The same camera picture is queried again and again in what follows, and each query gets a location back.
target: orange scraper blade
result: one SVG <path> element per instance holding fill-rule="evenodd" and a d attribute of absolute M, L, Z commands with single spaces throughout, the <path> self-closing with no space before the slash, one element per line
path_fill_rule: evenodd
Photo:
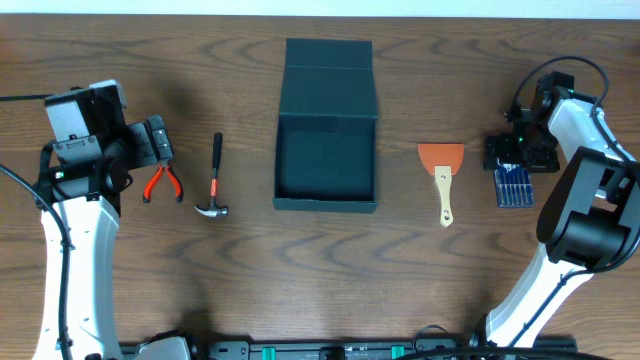
<path fill-rule="evenodd" d="M 455 175 L 462 165 L 464 144 L 418 144 L 418 154 L 432 176 L 435 176 L 436 166 L 450 166 L 451 175 Z"/>

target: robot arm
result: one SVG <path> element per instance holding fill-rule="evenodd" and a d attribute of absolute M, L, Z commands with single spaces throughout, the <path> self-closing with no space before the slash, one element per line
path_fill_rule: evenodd
<path fill-rule="evenodd" d="M 126 125 L 126 100 L 115 80 L 45 99 L 56 141 L 41 154 L 35 188 L 53 204 L 68 230 L 67 334 L 58 333 L 63 255 L 60 228 L 42 212 L 47 244 L 45 306 L 34 359 L 59 359 L 68 339 L 72 359 L 123 360 L 113 310 L 113 246 L 120 227 L 120 192 L 133 181 L 130 170 L 173 155 L 162 118 Z M 55 149 L 60 166 L 50 167 Z M 186 340 L 169 337 L 143 346 L 139 359 L 189 359 Z"/>
<path fill-rule="evenodd" d="M 590 270 L 620 258 L 638 234 L 640 189 L 635 177 L 608 145 L 615 139 L 602 109 L 597 109 L 597 121 L 610 141 L 590 117 L 593 100 L 586 101 L 588 97 L 575 94 L 572 86 L 568 89 L 554 81 L 567 77 L 554 73 L 552 80 L 538 82 L 536 97 L 547 97 L 538 103 L 548 105 L 536 109 L 538 119 L 526 133 L 533 142 L 547 131 L 569 164 L 541 212 L 540 244 L 532 262 L 509 296 L 487 316 L 486 341 L 500 347 L 533 346 L 562 302 L 593 276 Z M 594 197 L 616 205 L 616 210 L 594 207 Z M 571 273 L 580 275 L 568 276 Z"/>

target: dark green box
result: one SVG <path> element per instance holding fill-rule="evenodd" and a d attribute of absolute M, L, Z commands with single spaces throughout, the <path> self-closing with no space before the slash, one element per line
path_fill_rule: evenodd
<path fill-rule="evenodd" d="M 287 39 L 276 210 L 375 211 L 372 55 L 369 41 Z"/>

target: pliers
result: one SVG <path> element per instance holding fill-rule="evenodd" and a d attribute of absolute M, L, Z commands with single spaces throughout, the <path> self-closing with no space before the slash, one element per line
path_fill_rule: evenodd
<path fill-rule="evenodd" d="M 153 191 L 153 188 L 156 186 L 158 181 L 160 181 L 160 178 L 164 174 L 165 170 L 167 172 L 167 175 L 169 176 L 169 180 L 171 180 L 171 183 L 173 184 L 173 189 L 176 191 L 176 202 L 182 201 L 182 196 L 184 195 L 182 192 L 182 184 L 180 183 L 180 180 L 178 180 L 176 174 L 173 172 L 171 164 L 169 163 L 169 159 L 162 160 L 160 161 L 160 163 L 158 163 L 158 170 L 156 170 L 156 173 L 144 188 L 142 201 L 144 201 L 145 203 L 151 201 L 151 192 Z"/>

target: wooden table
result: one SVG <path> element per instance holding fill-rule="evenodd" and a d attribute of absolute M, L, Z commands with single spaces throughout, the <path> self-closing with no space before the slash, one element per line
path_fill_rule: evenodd
<path fill-rule="evenodd" d="M 373 215 L 274 211 L 274 153 L 285 38 L 372 40 L 379 99 Z M 537 205 L 503 210 L 482 171 L 486 135 L 518 83 L 551 57 L 587 56 L 608 72 L 607 121 L 640 154 L 640 23 L 483 19 L 207 16 L 3 16 L 0 95 L 63 92 L 104 79 L 125 88 L 129 123 L 161 114 L 185 198 L 168 180 L 151 204 L 153 168 L 122 194 L 114 259 L 121 341 L 175 326 L 256 340 L 410 337 L 439 324 L 467 333 L 509 293 L 537 244 L 535 224 L 559 174 L 535 175 Z M 599 94 L 581 64 L 552 67 Z M 531 101 L 531 90 L 523 102 Z M 213 133 L 225 134 L 220 201 L 206 201 Z M 0 104 L 0 159 L 35 181 L 53 138 L 41 101 Z M 438 224 L 433 179 L 417 142 L 464 142 L 454 224 Z M 27 359 L 42 316 L 45 246 L 39 213 L 0 177 L 0 357 Z M 640 257 L 579 288 L 544 328 L 614 358 L 640 355 Z"/>

